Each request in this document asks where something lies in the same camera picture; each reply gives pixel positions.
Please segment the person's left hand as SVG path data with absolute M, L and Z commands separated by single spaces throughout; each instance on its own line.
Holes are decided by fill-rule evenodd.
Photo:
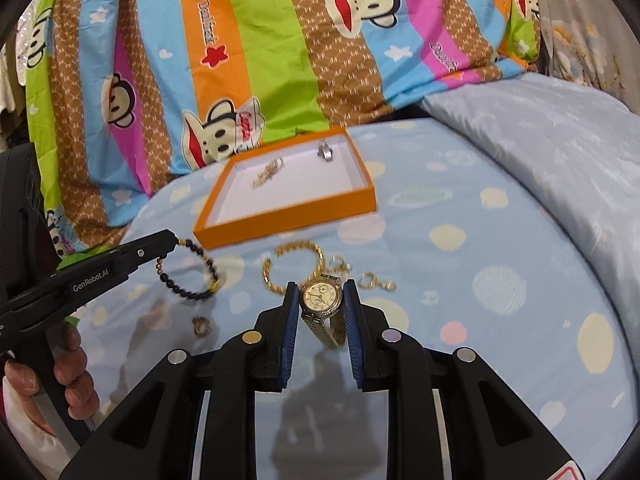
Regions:
M 92 417 L 100 407 L 100 400 L 94 388 L 93 378 L 87 370 L 88 358 L 81 348 L 81 336 L 73 324 L 66 323 L 61 332 L 62 353 L 53 367 L 56 380 L 65 387 L 67 411 L 71 418 L 86 420 Z M 14 359 L 6 361 L 4 366 L 6 383 L 17 394 L 17 400 L 28 417 L 38 428 L 55 436 L 54 430 L 41 415 L 34 401 L 40 389 L 36 373 L 28 366 Z

